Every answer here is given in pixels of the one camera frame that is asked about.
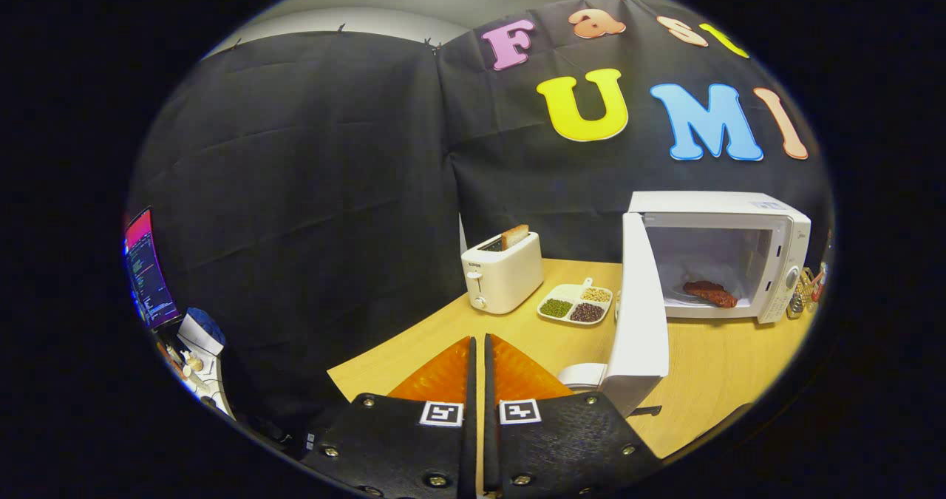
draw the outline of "white toaster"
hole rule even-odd
[[[520,306],[545,279],[537,233],[530,232],[505,251],[496,250],[500,239],[492,237],[460,256],[470,305],[493,314]]]

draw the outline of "white microwave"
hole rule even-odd
[[[635,192],[622,217],[622,286],[607,364],[558,374],[598,389],[629,415],[670,373],[667,318],[780,320],[808,252],[811,220],[766,194]],[[718,307],[684,285],[709,281],[735,299]]]
[[[781,319],[808,252],[811,220],[757,192],[635,192],[628,220],[641,220],[670,318]],[[709,281],[736,298],[723,308],[683,290]]]

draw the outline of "yellow letter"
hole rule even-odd
[[[558,135],[578,142],[604,140],[624,131],[627,126],[627,105],[618,87],[618,78],[621,78],[621,72],[614,68],[601,68],[585,74],[585,79],[598,84],[598,92],[605,101],[605,116],[599,120],[585,120],[578,113],[575,94],[571,91],[578,84],[575,78],[548,79],[538,84],[535,90],[544,95],[551,125]]]
[[[712,25],[709,24],[700,24],[700,27],[702,27],[703,30],[712,33],[713,37],[719,38],[719,41],[722,42],[723,46],[732,50],[732,53],[742,55],[744,58],[749,58],[749,55],[746,54],[746,50],[736,47],[736,45],[733,44],[732,41],[729,40],[729,37],[726,37],[722,31],[717,30],[715,27],[712,27]]]
[[[673,34],[673,37],[679,38],[680,41],[695,44],[697,47],[708,47],[710,45],[705,38],[700,37],[696,31],[693,31],[693,28],[681,23],[676,18],[658,17],[656,21],[664,25]]]

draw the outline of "computer screen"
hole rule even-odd
[[[132,293],[146,327],[155,328],[178,318],[180,313],[161,274],[154,249],[151,209],[138,215],[125,230],[125,247]]]

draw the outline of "beans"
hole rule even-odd
[[[538,311],[547,316],[562,318],[565,316],[565,314],[568,314],[569,308],[571,308],[571,303],[568,303],[568,301],[550,299],[546,301]]]
[[[611,294],[601,289],[585,289],[585,293],[582,294],[582,299],[608,303],[608,301],[611,300]]]
[[[592,305],[591,303],[579,303],[571,313],[570,320],[575,322],[595,322],[605,313],[604,308]]]

